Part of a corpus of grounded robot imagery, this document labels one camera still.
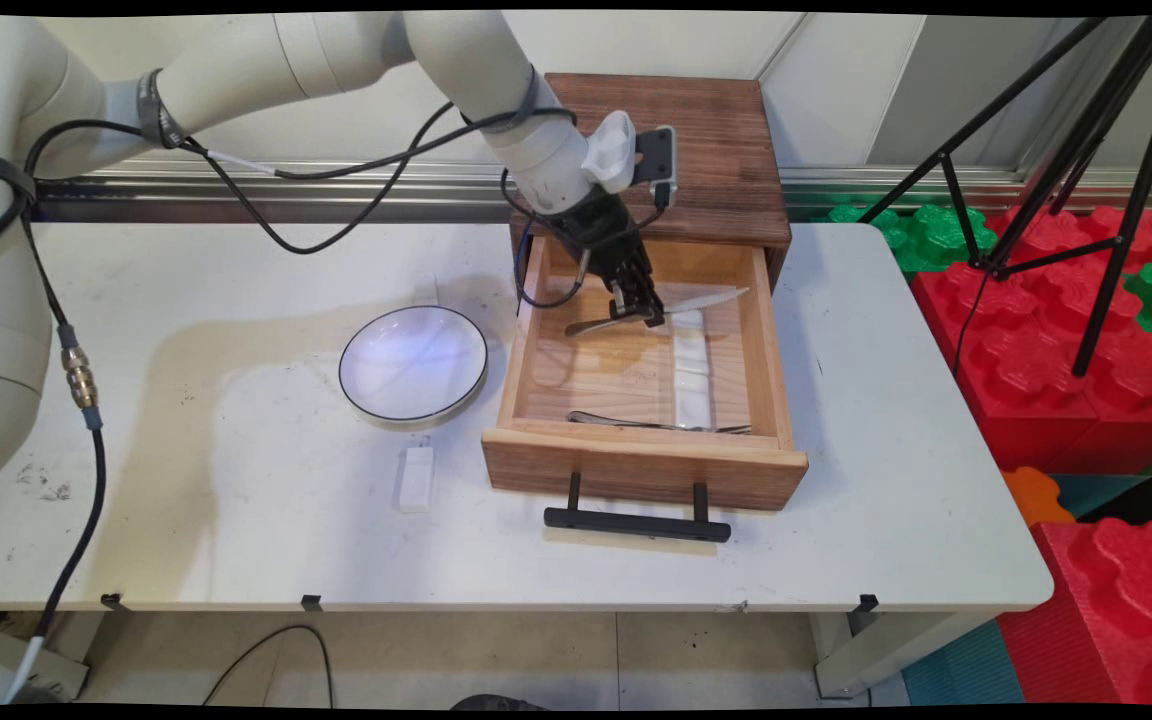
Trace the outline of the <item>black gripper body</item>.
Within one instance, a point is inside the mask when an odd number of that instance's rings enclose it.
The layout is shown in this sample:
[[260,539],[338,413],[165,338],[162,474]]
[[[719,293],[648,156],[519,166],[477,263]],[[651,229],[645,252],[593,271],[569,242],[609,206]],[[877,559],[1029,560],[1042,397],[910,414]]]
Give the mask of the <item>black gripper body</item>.
[[645,290],[649,286],[649,260],[635,220],[621,196],[593,190],[577,200],[573,209],[558,214],[541,214],[540,222],[556,233],[573,260],[591,251],[586,270],[627,291]]

